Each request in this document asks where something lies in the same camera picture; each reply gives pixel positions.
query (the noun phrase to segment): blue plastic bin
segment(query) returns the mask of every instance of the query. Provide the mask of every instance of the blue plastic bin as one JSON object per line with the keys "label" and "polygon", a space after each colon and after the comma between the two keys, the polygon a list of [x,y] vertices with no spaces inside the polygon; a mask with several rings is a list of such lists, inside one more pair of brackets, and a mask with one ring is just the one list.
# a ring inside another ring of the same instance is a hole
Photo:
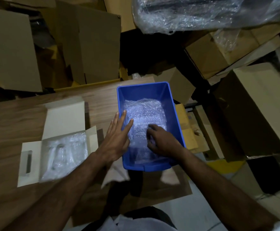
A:
{"label": "blue plastic bin", "polygon": [[[175,106],[170,90],[170,85],[167,82],[154,82],[139,85],[119,86],[117,88],[118,104],[120,116],[124,111],[125,100],[141,100],[143,98],[156,99],[161,101],[162,108],[165,111],[167,119],[167,131],[171,132],[180,144],[186,147],[181,127],[175,111]],[[123,128],[126,126],[127,120],[124,121]],[[152,163],[135,164],[130,157],[129,149],[123,155],[123,167],[127,170],[137,171],[162,171],[177,165],[173,159],[161,159]]]}

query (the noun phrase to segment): wood grain tabletop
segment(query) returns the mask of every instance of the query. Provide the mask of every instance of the wood grain tabletop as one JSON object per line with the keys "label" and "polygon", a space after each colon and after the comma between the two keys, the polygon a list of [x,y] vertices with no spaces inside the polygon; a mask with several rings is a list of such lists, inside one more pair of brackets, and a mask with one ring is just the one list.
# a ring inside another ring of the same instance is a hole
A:
{"label": "wood grain tabletop", "polygon": [[[86,106],[86,127],[96,126],[105,135],[110,121],[118,111],[116,88],[149,82],[154,82],[153,77],[101,86],[83,86],[55,94],[0,102],[0,230],[56,183],[17,187],[22,143],[42,139],[47,111],[43,104],[82,96]],[[76,206],[73,213],[74,226],[97,220],[103,214],[123,214],[191,194],[183,170],[179,166],[173,169],[180,182],[178,185],[161,182],[161,172],[132,171],[130,182],[110,183],[101,189],[106,173],[105,169],[102,170]]]}

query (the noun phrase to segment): bubble wrap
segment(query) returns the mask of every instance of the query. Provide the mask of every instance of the bubble wrap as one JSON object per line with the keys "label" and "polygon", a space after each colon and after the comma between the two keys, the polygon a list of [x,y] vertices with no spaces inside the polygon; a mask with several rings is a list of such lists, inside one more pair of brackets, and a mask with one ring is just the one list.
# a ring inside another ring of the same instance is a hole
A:
{"label": "bubble wrap", "polygon": [[40,182],[55,180],[70,174],[87,157],[86,133],[76,133],[59,139],[44,140],[42,162],[47,164]]}
{"label": "bubble wrap", "polygon": [[135,163],[149,163],[164,157],[154,154],[147,148],[146,130],[149,124],[156,124],[167,130],[165,111],[159,100],[141,99],[125,101],[127,123],[134,119],[134,124],[128,133],[130,139],[130,156]]}
{"label": "bubble wrap", "polygon": [[242,28],[280,20],[280,0],[132,0],[145,34]]}

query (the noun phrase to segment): forearm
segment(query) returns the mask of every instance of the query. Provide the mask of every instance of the forearm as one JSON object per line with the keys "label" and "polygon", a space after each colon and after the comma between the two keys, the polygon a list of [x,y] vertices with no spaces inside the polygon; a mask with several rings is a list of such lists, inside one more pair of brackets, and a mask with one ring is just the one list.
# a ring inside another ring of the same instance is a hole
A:
{"label": "forearm", "polygon": [[226,178],[184,149],[181,166],[222,223],[235,231],[270,231],[278,219]]}
{"label": "forearm", "polygon": [[62,230],[80,197],[103,166],[102,158],[93,152],[4,231]]}

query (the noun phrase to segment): hand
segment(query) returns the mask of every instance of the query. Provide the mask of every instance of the hand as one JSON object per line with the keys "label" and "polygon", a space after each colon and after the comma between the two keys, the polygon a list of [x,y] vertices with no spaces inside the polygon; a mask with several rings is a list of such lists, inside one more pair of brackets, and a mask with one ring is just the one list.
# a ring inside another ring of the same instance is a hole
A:
{"label": "hand", "polygon": [[[158,125],[150,124],[149,127],[146,131],[147,147],[158,155],[181,160],[185,148],[180,142],[170,132]],[[156,145],[150,141],[151,136]]]}
{"label": "hand", "polygon": [[96,150],[97,155],[102,156],[106,165],[118,160],[127,151],[130,144],[127,134],[132,127],[134,120],[131,119],[125,126],[124,130],[121,130],[125,117],[126,110],[123,111],[120,119],[119,113],[116,113],[115,118],[110,123],[104,141]]}

